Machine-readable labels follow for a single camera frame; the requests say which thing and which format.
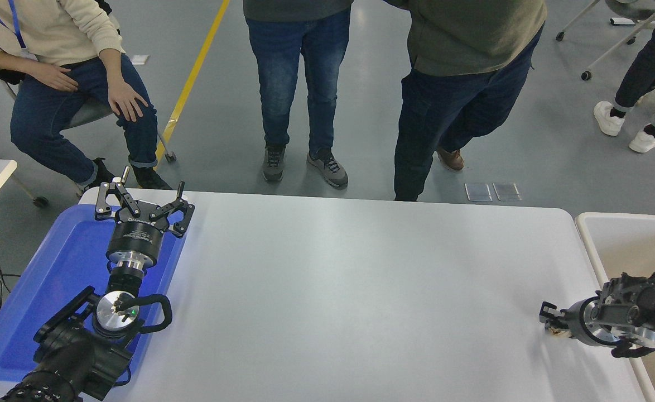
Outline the person's right hand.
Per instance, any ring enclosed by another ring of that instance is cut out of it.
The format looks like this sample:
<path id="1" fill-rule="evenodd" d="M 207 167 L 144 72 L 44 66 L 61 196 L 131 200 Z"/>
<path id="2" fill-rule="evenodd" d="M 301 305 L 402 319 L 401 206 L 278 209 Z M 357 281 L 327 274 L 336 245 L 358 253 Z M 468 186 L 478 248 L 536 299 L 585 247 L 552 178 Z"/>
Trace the person's right hand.
<path id="1" fill-rule="evenodd" d="M 70 72 L 71 69 L 39 61 L 29 61 L 26 67 L 26 74 L 61 92 L 75 92 L 79 88 L 78 82 L 69 75 Z"/>

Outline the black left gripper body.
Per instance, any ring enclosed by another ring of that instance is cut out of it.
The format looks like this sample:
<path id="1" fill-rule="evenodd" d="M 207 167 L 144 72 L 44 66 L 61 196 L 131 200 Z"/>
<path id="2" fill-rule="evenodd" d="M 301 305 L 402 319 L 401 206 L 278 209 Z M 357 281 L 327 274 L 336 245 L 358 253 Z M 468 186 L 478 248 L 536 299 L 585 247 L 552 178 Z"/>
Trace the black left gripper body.
<path id="1" fill-rule="evenodd" d="M 121 204 L 112 214 L 116 223 L 107 247 L 108 259 L 157 259 L 170 224 L 164 207 L 142 200 Z"/>

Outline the person's left hand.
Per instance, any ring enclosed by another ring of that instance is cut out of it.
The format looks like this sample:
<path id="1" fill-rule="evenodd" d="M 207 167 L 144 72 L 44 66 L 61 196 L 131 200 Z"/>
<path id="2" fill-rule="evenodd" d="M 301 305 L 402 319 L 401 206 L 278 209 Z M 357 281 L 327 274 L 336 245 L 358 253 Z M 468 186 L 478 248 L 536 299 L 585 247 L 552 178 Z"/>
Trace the person's left hand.
<path id="1" fill-rule="evenodd" d="M 143 108 L 149 106 L 121 77 L 108 77 L 108 103 L 116 115 L 129 122 L 138 122 L 144 116 Z"/>

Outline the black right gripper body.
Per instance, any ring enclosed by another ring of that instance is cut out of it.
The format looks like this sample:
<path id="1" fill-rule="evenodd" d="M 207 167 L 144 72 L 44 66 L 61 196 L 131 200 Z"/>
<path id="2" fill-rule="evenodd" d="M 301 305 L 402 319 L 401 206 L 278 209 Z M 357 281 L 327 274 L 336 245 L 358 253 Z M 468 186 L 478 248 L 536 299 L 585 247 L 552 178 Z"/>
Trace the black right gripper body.
<path id="1" fill-rule="evenodd" d="M 583 318 L 585 308 L 591 301 L 592 300 L 590 299 L 577 301 L 569 308 L 562 310 L 563 320 L 568 331 L 570 331 L 570 338 L 578 340 L 581 343 L 590 343 L 590 341 L 592 341 L 590 338 L 590 331 L 588 331 Z"/>

